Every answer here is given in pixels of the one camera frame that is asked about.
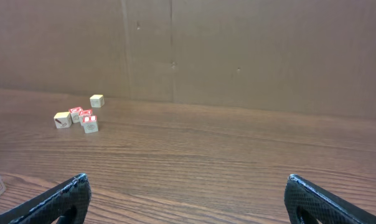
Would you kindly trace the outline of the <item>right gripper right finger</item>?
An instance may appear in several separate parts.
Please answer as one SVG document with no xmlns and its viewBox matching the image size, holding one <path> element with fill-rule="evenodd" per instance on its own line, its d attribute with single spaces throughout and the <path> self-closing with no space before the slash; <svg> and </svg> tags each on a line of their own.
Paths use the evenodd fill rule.
<svg viewBox="0 0 376 224">
<path fill-rule="evenodd" d="M 288 177 L 284 204 L 291 223 L 376 224 L 376 216 L 296 175 Z"/>
</svg>

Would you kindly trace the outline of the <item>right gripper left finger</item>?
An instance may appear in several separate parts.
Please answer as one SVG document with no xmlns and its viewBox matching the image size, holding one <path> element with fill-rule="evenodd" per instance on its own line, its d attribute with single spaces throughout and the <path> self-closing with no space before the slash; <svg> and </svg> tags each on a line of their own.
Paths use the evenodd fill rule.
<svg viewBox="0 0 376 224">
<path fill-rule="evenodd" d="M 82 224 L 91 196 L 88 176 L 81 173 L 0 214 L 0 224 Z"/>
</svg>

